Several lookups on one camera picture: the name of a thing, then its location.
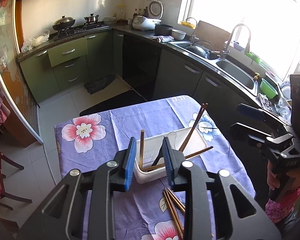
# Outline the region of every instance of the window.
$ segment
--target window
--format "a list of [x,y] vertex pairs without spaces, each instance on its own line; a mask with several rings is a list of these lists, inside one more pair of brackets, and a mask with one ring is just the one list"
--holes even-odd
[[[180,20],[193,17],[228,32],[237,23],[245,23],[251,30],[251,52],[260,56],[280,79],[283,80],[297,66],[295,59],[300,58],[300,7],[295,0],[182,2],[187,6],[183,6],[185,12],[180,12]],[[248,36],[245,27],[237,28],[233,40],[245,47]]]

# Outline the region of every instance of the white rice cooker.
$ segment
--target white rice cooker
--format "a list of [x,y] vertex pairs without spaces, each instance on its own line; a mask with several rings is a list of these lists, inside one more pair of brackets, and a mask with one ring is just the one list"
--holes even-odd
[[163,6],[160,1],[152,1],[148,6],[149,17],[138,15],[132,22],[132,26],[137,30],[154,30],[154,26],[161,22]]

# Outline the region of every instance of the person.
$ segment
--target person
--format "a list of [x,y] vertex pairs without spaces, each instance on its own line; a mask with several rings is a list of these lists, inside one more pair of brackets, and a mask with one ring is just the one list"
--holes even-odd
[[[277,175],[271,172],[272,169],[273,165],[268,161],[267,183],[270,189],[274,190],[275,188],[280,187],[280,181],[277,178]],[[293,207],[300,196],[300,169],[289,171],[287,172],[287,175],[295,178],[295,180],[283,196],[282,200],[276,203],[269,199],[266,204],[266,214],[279,229],[282,238],[292,230],[297,222],[297,219],[293,215]]]

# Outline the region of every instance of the pink flower print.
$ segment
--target pink flower print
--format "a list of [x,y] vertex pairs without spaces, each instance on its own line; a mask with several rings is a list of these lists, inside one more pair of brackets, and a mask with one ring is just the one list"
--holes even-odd
[[73,119],[73,124],[66,124],[61,131],[63,139],[74,140],[77,153],[86,153],[92,149],[92,140],[101,140],[106,136],[106,127],[98,125],[101,122],[100,114],[91,114]]
[[173,220],[158,222],[154,226],[155,234],[147,234],[141,237],[141,240],[179,240],[179,233]]

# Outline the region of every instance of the faucet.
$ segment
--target faucet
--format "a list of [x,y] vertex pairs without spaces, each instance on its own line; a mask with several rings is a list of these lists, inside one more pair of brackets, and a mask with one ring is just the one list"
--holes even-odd
[[[249,27],[248,27],[247,25],[245,25],[244,23],[238,23],[238,24],[233,28],[233,30],[232,30],[232,32],[231,32],[231,34],[230,34],[230,36],[229,36],[229,39],[228,39],[228,41],[227,41],[227,45],[226,45],[225,51],[227,51],[227,52],[229,51],[229,46],[230,46],[230,42],[231,42],[232,36],[233,36],[233,34],[234,34],[234,30],[235,30],[237,27],[239,27],[239,26],[246,26],[246,27],[248,28],[248,30],[249,30],[249,39],[248,39],[248,43],[247,43],[246,48],[245,48],[244,51],[250,53],[251,31],[250,31]],[[225,59],[225,58],[226,58],[226,54],[227,54],[227,53],[224,53],[224,54],[221,56],[221,58],[222,58],[222,59]]]
[[198,22],[197,22],[196,19],[194,19],[194,20],[195,20],[195,22],[196,22],[196,26],[195,26],[194,31],[193,31],[193,34],[192,34],[192,36],[191,36],[191,40],[190,40],[191,43],[194,43],[194,41],[198,41],[198,40],[199,40],[199,38],[197,38],[197,37],[195,36],[195,31],[197,30]]

